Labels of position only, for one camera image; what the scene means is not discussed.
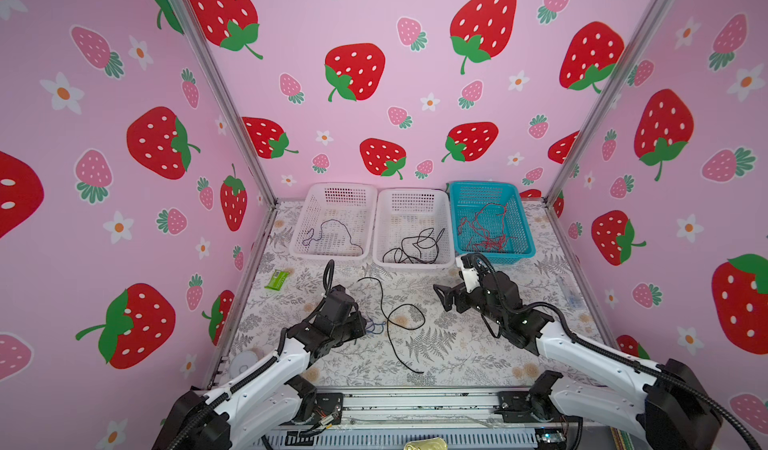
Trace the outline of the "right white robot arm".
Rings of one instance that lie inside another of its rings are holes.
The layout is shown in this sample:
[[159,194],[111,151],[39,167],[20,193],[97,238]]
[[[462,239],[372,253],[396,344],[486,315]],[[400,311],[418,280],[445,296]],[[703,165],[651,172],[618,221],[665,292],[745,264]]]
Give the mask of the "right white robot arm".
[[454,287],[434,285],[445,311],[474,310],[497,323],[499,338],[594,380],[583,385],[560,372],[544,372],[528,394],[537,419],[582,417],[634,435],[653,449],[710,449],[728,423],[748,448],[759,448],[747,427],[706,393],[685,364],[644,360],[578,336],[556,306],[523,304],[517,285],[500,271],[465,271],[462,278]]

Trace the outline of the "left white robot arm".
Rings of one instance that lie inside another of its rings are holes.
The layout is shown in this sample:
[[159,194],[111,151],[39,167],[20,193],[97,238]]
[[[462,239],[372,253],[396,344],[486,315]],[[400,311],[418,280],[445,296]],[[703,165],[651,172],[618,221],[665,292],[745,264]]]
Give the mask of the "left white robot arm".
[[281,330],[277,348],[243,373],[174,403],[154,449],[246,449],[281,423],[311,418],[316,388],[301,374],[331,350],[365,335],[353,297],[324,269],[323,299],[308,317]]

